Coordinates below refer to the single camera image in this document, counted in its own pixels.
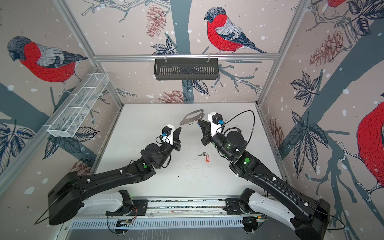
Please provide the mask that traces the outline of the silver metal carabiner keyring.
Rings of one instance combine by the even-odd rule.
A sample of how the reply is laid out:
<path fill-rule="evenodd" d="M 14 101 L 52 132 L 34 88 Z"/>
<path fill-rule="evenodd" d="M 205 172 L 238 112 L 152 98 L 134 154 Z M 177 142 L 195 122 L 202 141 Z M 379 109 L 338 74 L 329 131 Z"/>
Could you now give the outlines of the silver metal carabiner keyring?
<path fill-rule="evenodd" d="M 194 122 L 202 119 L 205 116 L 204 110 L 199 109 L 193 112 L 188 113 L 180 122 L 180 127 L 184 125 L 192 125 Z"/>

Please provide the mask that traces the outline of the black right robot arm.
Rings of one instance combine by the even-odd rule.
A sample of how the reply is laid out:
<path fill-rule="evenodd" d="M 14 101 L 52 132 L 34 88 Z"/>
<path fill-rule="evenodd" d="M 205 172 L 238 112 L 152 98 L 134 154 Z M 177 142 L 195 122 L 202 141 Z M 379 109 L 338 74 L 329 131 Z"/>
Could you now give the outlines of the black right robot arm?
<path fill-rule="evenodd" d="M 219 132 L 212 122 L 199 120 L 203 145 L 213 144 L 230 162 L 230 169 L 240 178 L 261 187 L 274 199 L 270 200 L 251 189 L 245 189 L 239 198 L 244 213 L 262 213 L 292 229 L 301 240 L 324 239 L 330 221 L 330 204 L 315 200 L 294 189 L 271 172 L 245 147 L 247 142 L 238 131 L 227 135 Z"/>

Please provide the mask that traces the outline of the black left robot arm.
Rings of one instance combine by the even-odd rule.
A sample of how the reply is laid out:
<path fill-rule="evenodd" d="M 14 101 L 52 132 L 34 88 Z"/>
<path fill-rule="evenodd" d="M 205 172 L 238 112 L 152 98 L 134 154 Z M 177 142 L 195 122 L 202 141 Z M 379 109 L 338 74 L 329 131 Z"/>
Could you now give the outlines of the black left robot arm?
<path fill-rule="evenodd" d="M 162 144 L 149 144 L 141 151 L 141 158 L 130 162 L 127 166 L 104 173 L 78 176 L 76 172 L 66 174 L 48 193 L 49 224 L 59 225 L 76 216 L 78 210 L 89 197 L 98 193 L 123 186 L 137 184 L 148 180 L 156 174 L 156 169 L 167 168 L 167 159 L 173 150 L 181 150 L 179 136 L 182 128 L 171 130 L 163 128 L 165 133 L 171 132 L 171 140 L 162 140 Z"/>

